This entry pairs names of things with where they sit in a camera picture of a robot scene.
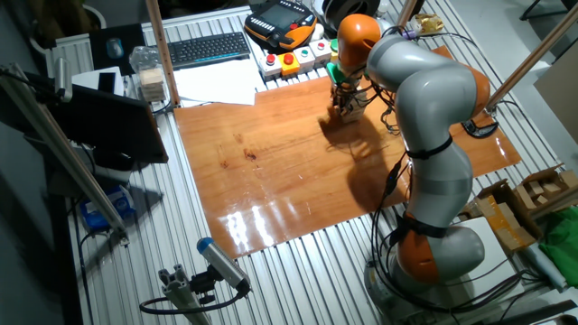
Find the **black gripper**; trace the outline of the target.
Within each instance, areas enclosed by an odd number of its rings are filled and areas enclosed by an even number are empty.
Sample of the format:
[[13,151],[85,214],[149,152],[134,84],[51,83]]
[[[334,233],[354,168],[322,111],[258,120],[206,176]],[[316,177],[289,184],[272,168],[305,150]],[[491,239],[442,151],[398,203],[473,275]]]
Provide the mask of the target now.
[[353,120],[359,83],[341,82],[333,86],[333,111],[334,115],[342,117],[343,120]]

